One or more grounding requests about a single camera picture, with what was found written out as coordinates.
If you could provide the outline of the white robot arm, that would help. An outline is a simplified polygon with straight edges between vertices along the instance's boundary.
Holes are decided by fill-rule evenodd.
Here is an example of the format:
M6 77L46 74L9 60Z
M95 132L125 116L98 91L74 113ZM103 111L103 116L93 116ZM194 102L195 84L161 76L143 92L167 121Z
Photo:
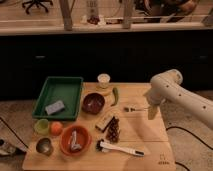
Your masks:
M147 102L155 106L164 100L170 100L213 130L213 101L182 88L182 81L183 76L177 69L156 74L150 79L151 88L146 94Z

